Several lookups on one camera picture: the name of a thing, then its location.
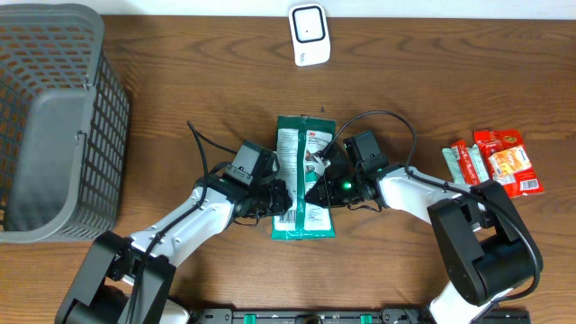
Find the white green snack packet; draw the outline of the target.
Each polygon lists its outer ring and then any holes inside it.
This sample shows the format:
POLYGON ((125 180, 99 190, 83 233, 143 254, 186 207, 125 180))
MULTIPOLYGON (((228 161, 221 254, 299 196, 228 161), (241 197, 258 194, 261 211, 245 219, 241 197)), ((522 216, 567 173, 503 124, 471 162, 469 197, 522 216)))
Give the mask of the white green snack packet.
POLYGON ((278 178, 285 181, 292 206, 273 220, 272 239, 332 239, 336 236, 330 211, 308 203, 305 195, 324 175, 328 163, 320 152, 333 140, 336 123, 308 116, 277 120, 278 178))

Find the light green snack packet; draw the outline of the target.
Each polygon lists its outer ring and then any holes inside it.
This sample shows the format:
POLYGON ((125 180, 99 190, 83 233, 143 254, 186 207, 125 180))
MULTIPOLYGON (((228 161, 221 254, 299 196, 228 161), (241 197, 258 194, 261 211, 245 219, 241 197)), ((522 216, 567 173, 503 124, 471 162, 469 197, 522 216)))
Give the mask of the light green snack packet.
MULTIPOLYGON (((474 164, 474 167, 476 169, 479 178, 481 179, 481 182, 489 180, 490 177, 488 174, 488 170, 483 162, 482 154, 480 152, 479 147, 476 144, 474 144, 473 146, 469 147, 468 150, 472 156, 472 162, 474 164)), ((449 172, 454 180, 454 183, 466 184, 466 182, 464 181, 463 174, 460 170, 460 167, 456 162, 455 154, 453 153, 451 148, 443 148, 442 154, 444 156, 449 172)))

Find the small red snack packet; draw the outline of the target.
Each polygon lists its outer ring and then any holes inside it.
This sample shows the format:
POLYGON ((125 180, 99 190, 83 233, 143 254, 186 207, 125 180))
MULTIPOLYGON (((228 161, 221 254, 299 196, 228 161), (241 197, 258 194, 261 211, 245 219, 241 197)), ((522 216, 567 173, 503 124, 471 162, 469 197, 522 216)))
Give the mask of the small red snack packet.
POLYGON ((463 174, 463 179, 468 185, 478 185, 481 182, 473 164, 472 156, 463 139, 451 145, 455 159, 463 174))

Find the small orange snack packet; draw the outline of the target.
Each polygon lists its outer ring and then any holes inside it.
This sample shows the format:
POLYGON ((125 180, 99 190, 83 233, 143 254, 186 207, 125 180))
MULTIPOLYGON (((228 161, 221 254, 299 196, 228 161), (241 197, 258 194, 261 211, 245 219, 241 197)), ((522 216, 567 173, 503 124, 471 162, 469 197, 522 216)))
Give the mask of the small orange snack packet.
POLYGON ((522 145, 495 152, 488 157, 488 161, 497 178, 512 176, 532 166, 522 145))

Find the large red snack bag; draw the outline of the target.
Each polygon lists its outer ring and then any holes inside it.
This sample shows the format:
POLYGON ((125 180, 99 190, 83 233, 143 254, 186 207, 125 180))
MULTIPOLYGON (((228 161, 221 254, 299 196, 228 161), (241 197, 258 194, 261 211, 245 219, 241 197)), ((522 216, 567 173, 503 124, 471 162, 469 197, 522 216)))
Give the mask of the large red snack bag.
POLYGON ((519 196, 541 194, 545 191, 538 179, 533 165, 525 171, 497 178, 488 161, 488 157, 495 152, 522 145, 527 153, 525 142, 518 130, 476 130, 473 133, 475 143, 478 145, 481 156, 488 170, 490 178, 500 183, 510 198, 519 196))

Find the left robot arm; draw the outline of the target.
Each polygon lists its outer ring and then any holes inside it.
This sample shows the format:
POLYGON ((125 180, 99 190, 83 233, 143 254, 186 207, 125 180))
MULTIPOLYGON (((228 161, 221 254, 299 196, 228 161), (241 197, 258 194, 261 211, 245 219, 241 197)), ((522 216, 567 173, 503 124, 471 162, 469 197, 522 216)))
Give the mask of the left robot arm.
POLYGON ((186 323, 169 298, 176 269, 206 240, 243 219, 280 216, 293 202, 278 178, 276 152, 246 141, 232 162, 206 169, 190 196, 163 219, 123 238, 106 231, 92 244, 57 323, 186 323))

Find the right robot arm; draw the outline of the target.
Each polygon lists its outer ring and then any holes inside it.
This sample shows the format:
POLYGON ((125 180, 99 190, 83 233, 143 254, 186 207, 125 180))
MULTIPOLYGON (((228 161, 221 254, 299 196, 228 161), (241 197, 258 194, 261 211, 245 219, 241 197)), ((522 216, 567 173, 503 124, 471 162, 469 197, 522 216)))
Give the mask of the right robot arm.
POLYGON ((304 157, 325 168, 307 203, 353 210, 373 201, 431 225, 449 282, 420 322, 479 323, 500 303, 536 289, 542 255, 500 183, 453 184, 391 164, 371 131, 304 157))

